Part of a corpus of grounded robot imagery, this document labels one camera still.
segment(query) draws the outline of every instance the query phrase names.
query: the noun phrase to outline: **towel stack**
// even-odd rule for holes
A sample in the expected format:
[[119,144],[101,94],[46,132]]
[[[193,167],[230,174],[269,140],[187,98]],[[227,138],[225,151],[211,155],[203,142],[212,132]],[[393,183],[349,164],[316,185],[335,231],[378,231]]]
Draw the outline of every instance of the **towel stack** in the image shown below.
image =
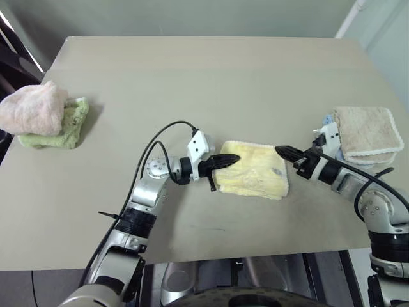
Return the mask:
[[18,135],[26,147],[73,149],[88,109],[85,98],[68,100],[52,81],[29,85],[0,103],[0,129]]
[[384,107],[337,107],[344,159],[359,165],[390,164],[404,147],[392,113]]

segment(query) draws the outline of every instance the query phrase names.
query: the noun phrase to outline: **black cable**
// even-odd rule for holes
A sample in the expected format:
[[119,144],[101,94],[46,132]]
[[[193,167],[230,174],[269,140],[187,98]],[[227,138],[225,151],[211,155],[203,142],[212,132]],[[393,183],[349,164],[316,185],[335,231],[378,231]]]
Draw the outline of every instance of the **black cable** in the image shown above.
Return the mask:
[[36,290],[34,289],[34,275],[33,274],[34,274],[34,272],[31,271],[31,288],[33,289],[34,303],[36,304],[36,307],[38,307]]
[[[122,206],[122,208],[121,208],[120,213],[118,214],[119,217],[122,215],[123,211],[125,210],[125,207],[127,206],[128,200],[129,200],[129,198],[131,197],[132,189],[133,189],[134,186],[135,186],[135,182],[136,182],[136,178],[137,178],[137,175],[138,175],[138,172],[139,172],[139,168],[140,168],[140,166],[141,166],[141,163],[142,163],[142,160],[143,160],[143,158],[144,158],[144,156],[145,156],[145,153],[148,151],[148,149],[149,149],[149,147],[151,146],[151,144],[156,140],[156,138],[157,138],[163,131],[165,131],[166,129],[168,129],[170,126],[176,125],[176,124],[178,124],[178,123],[184,123],[185,125],[188,125],[190,128],[192,128],[192,135],[194,135],[194,134],[196,133],[196,131],[198,131],[198,129],[197,129],[195,126],[193,126],[191,123],[189,123],[189,122],[187,122],[187,121],[185,121],[185,120],[177,120],[177,121],[175,121],[175,122],[172,122],[172,123],[166,125],[165,127],[163,127],[162,129],[160,129],[160,130],[154,135],[154,137],[153,137],[153,138],[150,140],[150,142],[146,145],[145,149],[143,150],[143,153],[142,153],[141,157],[139,158],[138,164],[137,164],[136,169],[135,169],[134,177],[133,177],[132,183],[131,183],[131,185],[130,185],[130,189],[129,189],[128,195],[127,195],[127,197],[125,198],[125,202],[123,203],[123,206]],[[92,266],[92,263],[94,262],[96,256],[101,252],[102,247],[104,246],[106,240],[108,239],[109,234],[111,233],[112,229],[114,229],[114,227],[115,227],[115,225],[116,225],[117,222],[118,222],[118,219],[115,219],[115,221],[112,223],[112,225],[109,227],[108,231],[106,232],[106,234],[105,234],[104,237],[102,238],[102,240],[101,240],[101,242],[99,243],[99,245],[96,247],[94,253],[92,254],[91,258],[89,259],[89,261],[88,261],[88,263],[87,263],[87,266],[86,266],[86,268],[85,268],[85,270],[84,270],[84,273],[82,273],[81,280],[80,280],[80,282],[79,282],[79,287],[81,287],[81,286],[84,285],[86,276],[88,275],[88,272],[89,272],[89,269],[90,269],[91,266]]]
[[[374,177],[375,178],[379,178],[384,174],[390,173],[391,171],[393,171],[394,168],[386,168],[383,171],[377,173]],[[357,216],[359,217],[359,219],[365,223],[364,218],[362,217],[362,214],[359,212],[359,199],[362,196],[362,194],[365,192],[365,190],[372,184],[372,180],[368,180],[360,189],[359,192],[357,194],[357,196],[355,197],[355,201],[353,202],[353,208],[355,209],[355,213],[357,214]]]
[[154,144],[152,144],[151,148],[149,148],[148,153],[146,153],[146,155],[145,155],[145,160],[143,161],[142,169],[145,169],[146,161],[148,160],[149,155],[151,154],[153,148],[154,148],[156,145],[158,145],[158,144],[160,145],[160,147],[162,147],[162,151],[163,151],[164,156],[165,156],[166,166],[167,166],[167,172],[169,173],[169,176],[171,177],[172,181],[173,181],[175,184],[177,184],[177,183],[178,183],[178,179],[174,176],[174,174],[173,174],[172,171],[171,171],[171,165],[170,165],[170,163],[169,163],[169,157],[168,157],[168,155],[167,155],[165,146],[164,146],[164,144],[163,144],[161,141],[156,141],[156,142],[154,142]]
[[389,184],[386,184],[384,181],[382,181],[382,180],[380,180],[380,179],[366,173],[365,171],[361,171],[360,169],[354,168],[353,166],[350,166],[349,164],[338,161],[337,159],[334,159],[334,158],[330,157],[329,155],[326,155],[326,154],[320,152],[315,147],[312,147],[312,150],[314,151],[314,153],[316,153],[320,157],[326,158],[326,160],[328,160],[328,161],[331,161],[333,163],[336,163],[336,164],[342,166],[343,168],[346,168],[346,169],[348,169],[350,171],[353,171],[353,172],[357,173],[358,175],[361,175],[361,176],[369,179],[370,181],[375,182],[376,184],[380,185],[384,189],[388,190],[390,193],[392,193],[392,195],[394,195],[406,207],[406,209],[409,212],[409,202],[402,195],[400,195],[393,187],[391,187]]

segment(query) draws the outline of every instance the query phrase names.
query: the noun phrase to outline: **black wheel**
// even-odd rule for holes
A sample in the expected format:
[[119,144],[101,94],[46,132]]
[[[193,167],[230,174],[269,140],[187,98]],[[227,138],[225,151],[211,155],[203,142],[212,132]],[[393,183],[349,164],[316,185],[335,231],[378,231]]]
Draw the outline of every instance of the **black wheel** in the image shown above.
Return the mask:
[[166,307],[324,307],[295,293],[270,288],[220,287],[181,297]]

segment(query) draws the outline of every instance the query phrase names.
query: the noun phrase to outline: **blue cloth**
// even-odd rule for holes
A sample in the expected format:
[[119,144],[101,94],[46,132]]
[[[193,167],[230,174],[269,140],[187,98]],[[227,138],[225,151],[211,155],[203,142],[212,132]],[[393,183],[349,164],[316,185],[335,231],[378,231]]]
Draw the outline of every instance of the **blue cloth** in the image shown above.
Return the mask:
[[331,114],[325,115],[324,119],[322,120],[323,125],[328,125],[329,123],[333,123],[334,119]]
[[340,161],[345,161],[343,151],[338,149],[337,153],[335,154],[335,158]]

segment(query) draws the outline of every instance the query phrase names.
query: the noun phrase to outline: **table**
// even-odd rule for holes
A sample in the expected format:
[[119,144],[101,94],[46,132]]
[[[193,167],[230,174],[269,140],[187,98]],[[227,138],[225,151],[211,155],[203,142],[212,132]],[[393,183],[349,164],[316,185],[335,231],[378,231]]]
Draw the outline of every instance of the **table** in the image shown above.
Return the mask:
[[[69,37],[43,82],[87,97],[75,150],[23,148],[0,166],[0,270],[84,267],[124,201],[145,144],[189,120],[215,138],[310,147],[334,106],[385,106],[409,144],[409,115],[357,43],[321,38]],[[161,139],[186,154],[190,129]],[[351,203],[288,166],[281,201],[178,187],[158,217],[148,263],[368,247]],[[408,150],[385,175],[408,188]]]

